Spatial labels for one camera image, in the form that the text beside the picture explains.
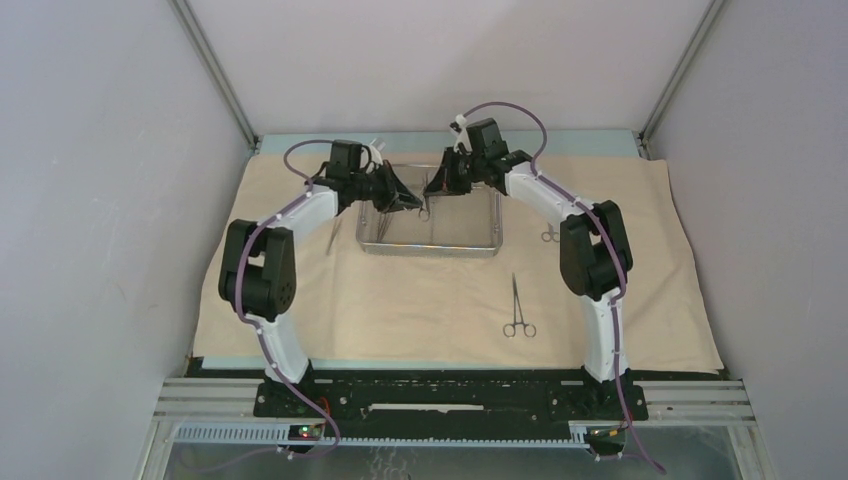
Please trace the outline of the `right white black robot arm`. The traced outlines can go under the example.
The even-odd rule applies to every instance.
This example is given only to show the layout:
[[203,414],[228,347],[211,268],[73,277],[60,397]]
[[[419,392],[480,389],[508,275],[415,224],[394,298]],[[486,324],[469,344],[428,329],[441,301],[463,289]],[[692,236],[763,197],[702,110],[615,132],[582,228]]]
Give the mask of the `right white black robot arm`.
[[459,196],[478,183],[535,210],[559,238],[559,269],[565,285],[584,303],[587,327],[585,371],[595,380],[581,392],[585,411],[606,418],[622,403],[611,381],[625,372],[621,304],[633,256],[620,207],[590,203],[543,174],[534,158],[512,151],[491,118],[469,122],[458,115],[456,140],[445,149],[424,194]]

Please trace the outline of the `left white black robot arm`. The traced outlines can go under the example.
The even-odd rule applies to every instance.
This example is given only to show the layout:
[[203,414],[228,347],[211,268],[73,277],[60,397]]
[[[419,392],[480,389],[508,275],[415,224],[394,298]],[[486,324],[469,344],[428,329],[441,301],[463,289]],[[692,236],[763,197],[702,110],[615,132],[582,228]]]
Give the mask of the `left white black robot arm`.
[[301,176],[304,187],[290,203],[260,221],[230,223],[218,280],[219,296],[255,331],[267,375],[283,383],[278,404],[297,417],[316,403],[315,388],[301,380],[310,360],[290,312],[297,290],[297,244],[357,202],[383,214],[424,205],[383,158],[380,142],[326,144],[328,160],[316,173]]

